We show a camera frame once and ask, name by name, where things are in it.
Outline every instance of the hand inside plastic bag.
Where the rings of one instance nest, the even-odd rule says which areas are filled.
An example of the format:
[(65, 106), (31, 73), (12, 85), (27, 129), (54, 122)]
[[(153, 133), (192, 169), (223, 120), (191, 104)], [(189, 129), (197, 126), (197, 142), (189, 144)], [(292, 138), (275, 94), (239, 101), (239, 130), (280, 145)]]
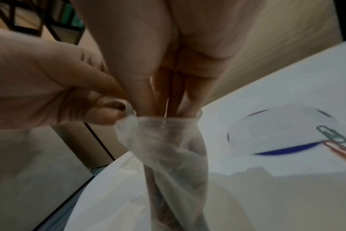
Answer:
[(203, 207), (208, 164), (197, 127), (200, 116), (137, 118), (130, 114), (116, 124), (115, 131), (144, 164), (152, 230), (207, 230)]

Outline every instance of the tabletop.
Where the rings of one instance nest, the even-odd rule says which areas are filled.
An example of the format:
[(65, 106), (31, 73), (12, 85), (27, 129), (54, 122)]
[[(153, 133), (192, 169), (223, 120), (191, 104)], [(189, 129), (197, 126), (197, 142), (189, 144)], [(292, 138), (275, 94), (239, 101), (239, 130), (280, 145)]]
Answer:
[[(208, 152), (205, 215), (211, 230), (346, 230), (346, 162), (324, 147), (276, 158), (230, 153), (233, 122), (292, 102), (346, 124), (346, 42), (202, 109), (198, 126)], [(117, 159), (84, 190), (65, 231), (149, 230), (143, 174), (130, 152)]]

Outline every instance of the person's right hand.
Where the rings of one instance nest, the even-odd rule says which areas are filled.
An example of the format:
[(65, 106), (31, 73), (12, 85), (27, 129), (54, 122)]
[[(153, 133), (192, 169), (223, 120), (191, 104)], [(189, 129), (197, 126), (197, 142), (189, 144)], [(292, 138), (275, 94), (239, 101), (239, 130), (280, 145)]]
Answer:
[(72, 1), (138, 115), (184, 117), (225, 75), (265, 2)]

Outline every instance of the table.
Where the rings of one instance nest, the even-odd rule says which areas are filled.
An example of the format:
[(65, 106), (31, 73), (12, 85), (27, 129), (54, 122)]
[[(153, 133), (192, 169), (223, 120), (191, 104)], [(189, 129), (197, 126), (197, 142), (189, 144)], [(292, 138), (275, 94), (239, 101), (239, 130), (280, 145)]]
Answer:
[[(299, 101), (346, 124), (346, 42), (203, 108), (198, 125), (208, 151), (211, 230), (346, 230), (346, 161), (325, 147), (277, 157), (230, 154), (226, 136), (234, 121)], [(84, 190), (65, 231), (148, 227), (143, 166), (128, 152)]]

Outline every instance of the clear plastic bag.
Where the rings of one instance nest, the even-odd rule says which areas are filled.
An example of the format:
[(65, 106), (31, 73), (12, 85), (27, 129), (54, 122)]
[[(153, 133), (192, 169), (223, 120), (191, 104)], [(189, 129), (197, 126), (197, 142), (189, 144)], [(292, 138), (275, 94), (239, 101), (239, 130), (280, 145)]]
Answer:
[(143, 164), (153, 231), (208, 230), (203, 217), (207, 195), (206, 148), (192, 119), (136, 117), (115, 125), (119, 142)]

